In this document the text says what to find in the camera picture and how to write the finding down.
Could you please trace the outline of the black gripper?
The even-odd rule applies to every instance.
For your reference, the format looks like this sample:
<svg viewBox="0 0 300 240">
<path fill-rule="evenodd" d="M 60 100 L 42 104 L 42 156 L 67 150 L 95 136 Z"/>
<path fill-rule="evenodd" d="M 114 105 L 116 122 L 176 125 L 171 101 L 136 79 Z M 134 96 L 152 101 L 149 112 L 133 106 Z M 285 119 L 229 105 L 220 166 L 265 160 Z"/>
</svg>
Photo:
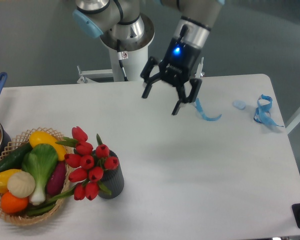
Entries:
<svg viewBox="0 0 300 240">
<path fill-rule="evenodd" d="M 176 88 L 178 101 L 176 102 L 172 115 L 178 114 L 181 104 L 194 103 L 202 80 L 200 78 L 190 78 L 191 70 L 196 63 L 201 49 L 191 46 L 185 42 L 178 42 L 176 38 L 172 38 L 163 60 L 159 63 L 158 59 L 150 56 L 147 60 L 140 77 L 144 80 L 144 91 L 142 98 L 149 96 L 152 85 L 160 79 Z M 186 96 L 185 86 L 189 80 L 191 90 Z"/>
</svg>

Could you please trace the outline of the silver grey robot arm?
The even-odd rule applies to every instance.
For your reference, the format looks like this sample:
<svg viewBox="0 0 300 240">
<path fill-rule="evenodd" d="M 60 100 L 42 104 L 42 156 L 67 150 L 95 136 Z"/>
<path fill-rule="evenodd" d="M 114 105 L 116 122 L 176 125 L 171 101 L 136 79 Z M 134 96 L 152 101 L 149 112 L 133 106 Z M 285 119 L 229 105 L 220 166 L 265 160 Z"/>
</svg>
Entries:
<svg viewBox="0 0 300 240">
<path fill-rule="evenodd" d="M 146 26 L 138 0 L 77 0 L 72 17 L 91 38 L 111 39 L 115 50 L 133 51 L 145 40 Z M 142 98 L 161 80 L 173 86 L 181 104 L 196 101 L 202 80 L 191 71 L 225 2 L 223 0 L 159 0 L 158 4 L 181 13 L 173 37 L 161 61 L 150 57 L 140 73 L 145 83 Z"/>
</svg>

